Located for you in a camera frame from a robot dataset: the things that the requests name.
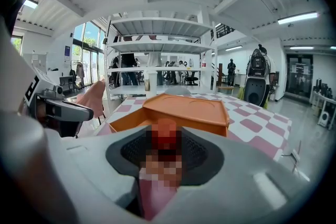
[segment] pink and white checkered tablecloth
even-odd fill
[[[228,138],[248,143],[277,161],[287,145],[292,121],[282,115],[267,111],[223,93],[200,93],[184,95],[193,98],[222,100],[230,117]],[[107,119],[118,120],[140,108],[146,97],[128,97]],[[109,132],[106,127],[98,135]]]

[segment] pink cloth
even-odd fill
[[[77,95],[76,104],[87,106],[93,110],[93,116],[98,118],[103,115],[103,94],[105,90],[105,82],[95,82],[85,94]]]

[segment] orange box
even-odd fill
[[[162,93],[147,99],[142,108],[110,123],[112,131],[120,132],[151,125],[158,119],[171,119],[180,127],[191,127],[227,136],[229,115],[222,101],[204,100]]]

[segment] fluorescent light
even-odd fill
[[[229,48],[229,49],[226,49],[226,51],[235,50],[235,49],[239,49],[239,48],[242,48],[242,46],[237,46],[237,47]]]
[[[38,2],[34,1],[34,0],[26,0],[23,3],[25,6],[31,7],[33,9],[35,9],[38,5]]]
[[[291,22],[296,22],[298,20],[313,19],[313,18],[317,18],[318,16],[319,15],[316,12],[299,14],[299,15],[294,15],[294,16],[290,16],[287,18],[279,19],[278,23],[282,25],[282,24],[287,24]]]
[[[314,50],[314,47],[290,47],[291,50]]]

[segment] white shelving unit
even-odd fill
[[[142,17],[142,18],[128,18],[111,21],[111,24],[117,29],[121,36],[143,36],[143,35],[160,35],[160,36],[180,36],[186,39],[199,39],[202,35],[215,30],[215,27],[204,25],[189,20],[172,19],[172,18],[156,18],[156,17]],[[217,54],[217,48],[210,45],[191,43],[186,41],[170,41],[170,40],[150,40],[150,41],[124,41],[110,43],[105,45],[105,71],[106,71],[106,91],[107,98],[110,105],[111,94],[145,94],[144,86],[120,86],[118,88],[109,87],[107,73],[119,72],[121,77],[122,72],[139,72],[139,71],[189,71],[197,72],[199,77],[197,86],[183,86],[191,93],[206,93],[209,89],[201,86],[201,72],[213,72],[214,69],[210,66],[207,68],[201,67],[132,67],[132,68],[115,68],[108,69],[107,50],[108,47],[115,49],[121,54],[137,53],[137,52],[168,52],[177,54],[197,54],[201,55],[209,50],[214,50]],[[175,86],[157,86],[157,93],[163,93],[168,88]]]

